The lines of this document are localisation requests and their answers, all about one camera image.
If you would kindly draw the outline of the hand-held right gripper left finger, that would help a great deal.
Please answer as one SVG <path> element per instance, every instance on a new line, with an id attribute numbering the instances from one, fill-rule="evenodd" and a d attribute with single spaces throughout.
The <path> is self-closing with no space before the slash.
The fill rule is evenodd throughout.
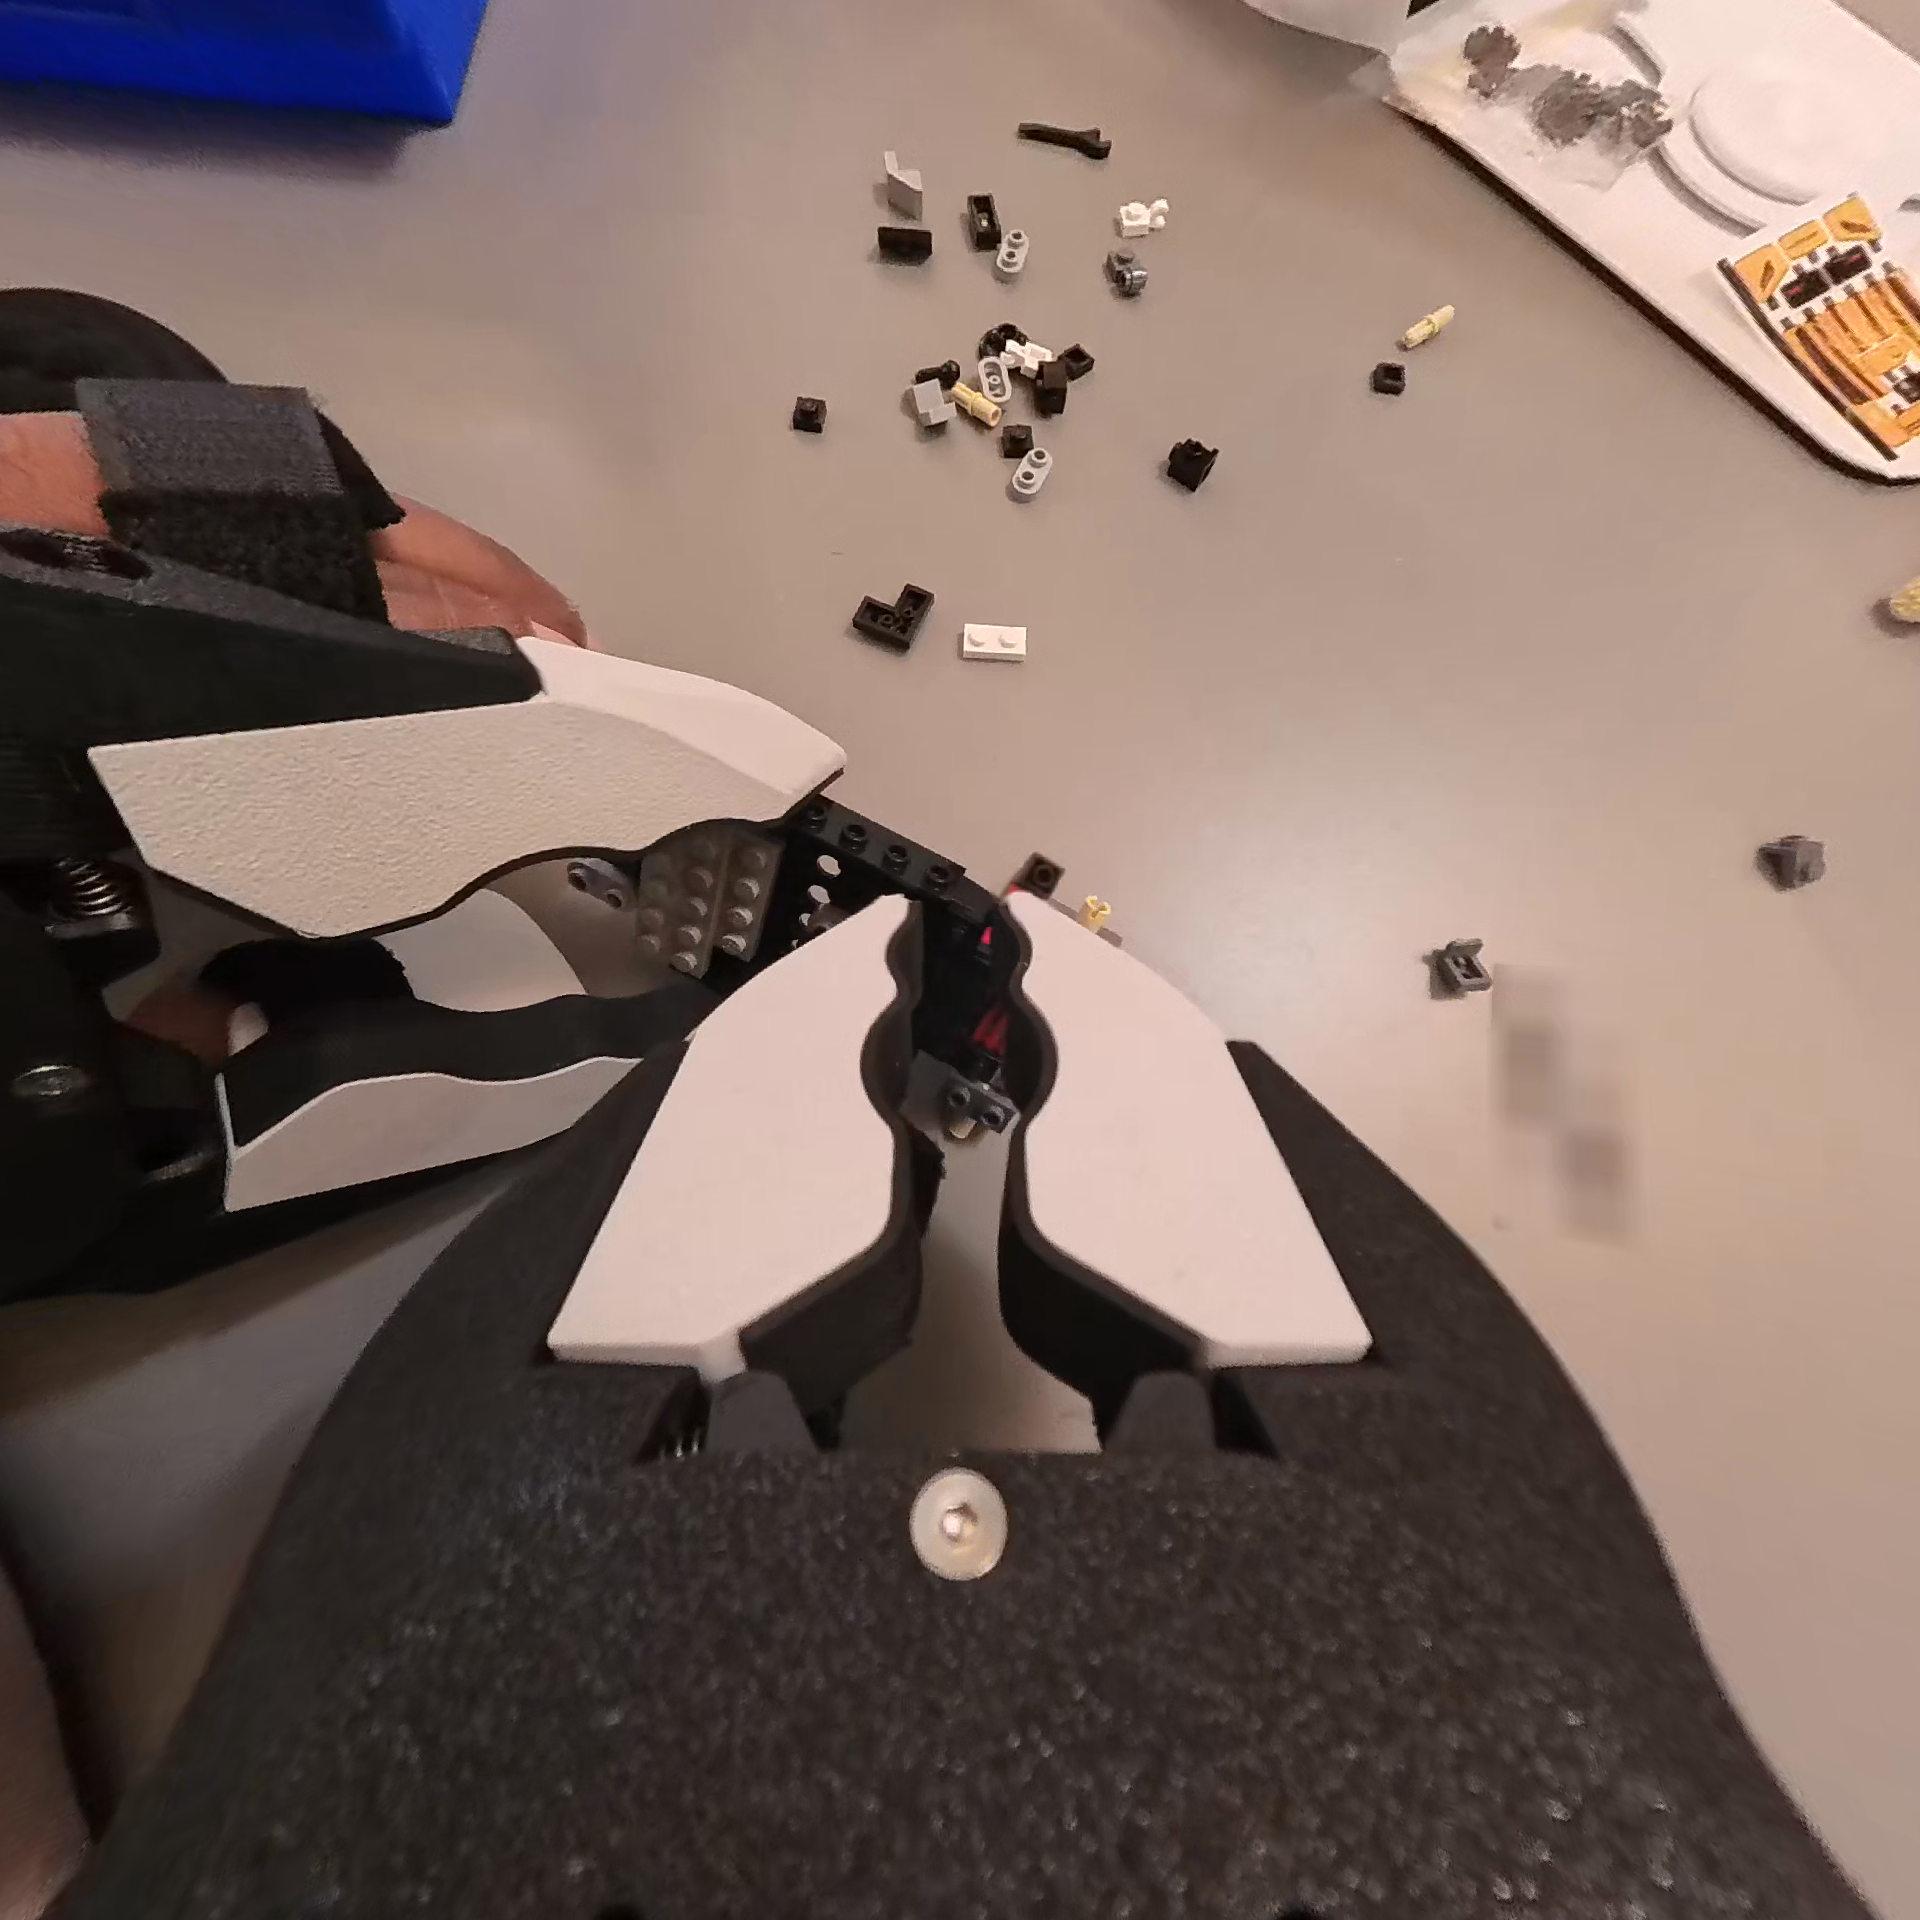
<path id="1" fill-rule="evenodd" d="M 921 1299 L 921 907 L 885 897 L 690 1035 L 547 1336 L 555 1360 L 864 1377 Z"/>

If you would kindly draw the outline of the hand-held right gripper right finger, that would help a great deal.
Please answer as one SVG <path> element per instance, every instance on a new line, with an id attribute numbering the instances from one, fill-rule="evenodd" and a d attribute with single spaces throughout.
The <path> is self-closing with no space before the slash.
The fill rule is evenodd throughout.
<path id="1" fill-rule="evenodd" d="M 1007 916 L 1039 1045 L 1018 1145 L 1043 1256 L 1202 1365 L 1363 1360 L 1371 1333 L 1218 1024 L 1039 897 Z"/>

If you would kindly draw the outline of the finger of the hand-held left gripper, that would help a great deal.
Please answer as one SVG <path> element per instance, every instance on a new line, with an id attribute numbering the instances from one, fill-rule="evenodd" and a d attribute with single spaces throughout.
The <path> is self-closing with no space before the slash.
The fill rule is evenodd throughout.
<path id="1" fill-rule="evenodd" d="M 754 692 L 524 638 L 520 704 L 104 745 L 153 874 L 305 940 L 433 920 L 498 874 L 771 822 L 847 771 Z"/>
<path id="2" fill-rule="evenodd" d="M 708 1014 L 703 981 L 587 994 L 516 901 L 339 944 L 217 957 L 233 1006 L 220 1067 L 225 1206 L 273 1209 L 565 1134 L 650 1052 Z"/>

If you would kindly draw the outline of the black brick car chassis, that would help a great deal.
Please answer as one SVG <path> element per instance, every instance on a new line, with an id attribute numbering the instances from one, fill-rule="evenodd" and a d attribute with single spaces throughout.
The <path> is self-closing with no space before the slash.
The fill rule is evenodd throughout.
<path id="1" fill-rule="evenodd" d="M 568 885 L 628 931 L 639 962 L 699 981 L 720 1000 L 875 901 L 917 905 L 912 1043 L 947 1069 L 940 1116 L 952 1141 L 1003 1134 L 1018 1116 L 1003 1067 L 1018 938 L 1003 901 L 1032 897 L 1121 944 L 1103 901 L 1057 898 L 1063 876 L 1036 852 L 995 894 L 959 860 L 823 793 L 772 822 L 699 822 L 644 852 L 573 854 L 565 867 Z"/>

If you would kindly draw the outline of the blue plastic storage bin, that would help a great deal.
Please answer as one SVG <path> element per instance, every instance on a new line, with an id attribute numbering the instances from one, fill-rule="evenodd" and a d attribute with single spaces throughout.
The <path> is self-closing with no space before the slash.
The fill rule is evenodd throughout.
<path id="1" fill-rule="evenodd" d="M 442 129 L 484 3 L 5 3 L 3 75 Z"/>

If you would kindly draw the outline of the grey desk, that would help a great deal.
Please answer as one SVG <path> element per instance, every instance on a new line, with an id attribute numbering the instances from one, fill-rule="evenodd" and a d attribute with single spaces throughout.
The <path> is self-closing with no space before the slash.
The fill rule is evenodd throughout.
<path id="1" fill-rule="evenodd" d="M 873 251 L 888 152 L 921 268 Z M 407 136 L 8 88 L 5 283 L 312 386 L 609 649 L 802 713 L 987 881 L 1048 851 L 1108 898 L 1519 1294 L 1777 1769 L 1916 1915 L 1913 490 L 1247 4 L 493 4 Z M 1059 418 L 1016 395 L 1032 500 L 905 402 L 1000 322 L 1095 356 Z M 850 617 L 903 585 L 899 656 Z M 1829 868 L 1783 894 L 1791 833 Z M 1440 1000 L 1459 938 L 1495 987 Z"/>

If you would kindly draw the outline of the person's left hand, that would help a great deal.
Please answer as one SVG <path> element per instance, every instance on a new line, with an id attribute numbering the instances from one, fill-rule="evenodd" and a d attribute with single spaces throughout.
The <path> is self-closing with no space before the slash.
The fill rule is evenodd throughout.
<path id="1" fill-rule="evenodd" d="M 3 418 L 3 521 L 69 537 L 109 537 L 104 473 L 79 414 Z M 365 540 L 388 612 L 431 633 L 498 627 L 593 649 L 565 593 L 500 541 L 401 496 L 401 518 Z"/>

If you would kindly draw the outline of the beige sweatshirt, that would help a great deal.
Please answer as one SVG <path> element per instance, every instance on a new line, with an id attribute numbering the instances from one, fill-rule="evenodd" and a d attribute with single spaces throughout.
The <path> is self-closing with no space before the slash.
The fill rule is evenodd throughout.
<path id="1" fill-rule="evenodd" d="M 9 1573 L 3 1573 L 3 1915 L 41 1918 L 98 1853 L 53 1683 Z"/>

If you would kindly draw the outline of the pile of small brick pieces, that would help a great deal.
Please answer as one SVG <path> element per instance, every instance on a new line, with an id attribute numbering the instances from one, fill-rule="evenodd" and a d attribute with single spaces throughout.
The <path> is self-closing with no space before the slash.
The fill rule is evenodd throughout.
<path id="1" fill-rule="evenodd" d="M 888 219 L 879 224 L 873 251 L 880 262 L 921 268 L 932 256 L 932 228 L 925 211 L 925 185 L 917 166 L 903 164 L 895 152 L 880 157 L 880 204 Z M 1103 261 L 1103 280 L 1115 300 L 1135 302 L 1146 294 L 1148 270 L 1136 243 L 1161 233 L 1168 222 L 1165 198 L 1135 198 L 1115 211 L 1121 248 Z M 1034 244 L 1024 228 L 1000 217 L 992 194 L 969 194 L 965 204 L 967 244 L 992 262 L 1000 285 L 1016 285 L 1027 270 Z M 915 372 L 905 402 L 923 437 L 937 437 L 967 418 L 995 435 L 1000 456 L 1012 461 L 1008 494 L 1032 500 L 1049 480 L 1049 450 L 1036 442 L 1028 422 L 1010 420 L 1018 394 L 1027 394 L 1041 420 L 1066 411 L 1073 384 L 1089 378 L 1095 356 L 1084 345 L 1049 350 L 1018 322 L 987 328 L 977 345 L 977 365 L 965 370 L 959 360 Z"/>

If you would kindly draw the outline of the white wooden book stand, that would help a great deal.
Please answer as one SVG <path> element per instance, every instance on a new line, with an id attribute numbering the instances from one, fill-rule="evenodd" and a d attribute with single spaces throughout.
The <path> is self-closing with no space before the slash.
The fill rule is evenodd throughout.
<path id="1" fill-rule="evenodd" d="M 1400 48 L 1466 8 L 1420 14 Z M 1717 274 L 1724 256 L 1850 194 L 1872 206 L 1890 251 L 1916 270 L 1916 35 L 1885 36 L 1850 4 L 1821 3 L 1652 3 L 1626 20 L 1626 33 L 1657 64 L 1673 122 L 1657 152 L 1619 182 L 1596 189 L 1511 177 L 1437 136 L 1804 442 L 1843 469 L 1916 488 L 1916 450 L 1884 465 L 1785 364 Z"/>

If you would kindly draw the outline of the orange sticker sheet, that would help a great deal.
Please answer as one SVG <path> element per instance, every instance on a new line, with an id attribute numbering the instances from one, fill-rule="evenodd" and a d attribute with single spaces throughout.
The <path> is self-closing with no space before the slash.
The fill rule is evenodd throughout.
<path id="1" fill-rule="evenodd" d="M 1884 465 L 1919 444 L 1919 283 L 1861 194 L 1717 274 L 1785 364 Z"/>

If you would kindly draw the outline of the clear bag of dark parts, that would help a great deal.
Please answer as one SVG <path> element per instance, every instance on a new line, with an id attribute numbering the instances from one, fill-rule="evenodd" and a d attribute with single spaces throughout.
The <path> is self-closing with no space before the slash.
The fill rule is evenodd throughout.
<path id="1" fill-rule="evenodd" d="M 1468 4 L 1391 62 L 1393 102 L 1497 172 L 1604 189 L 1673 130 L 1641 4 Z"/>

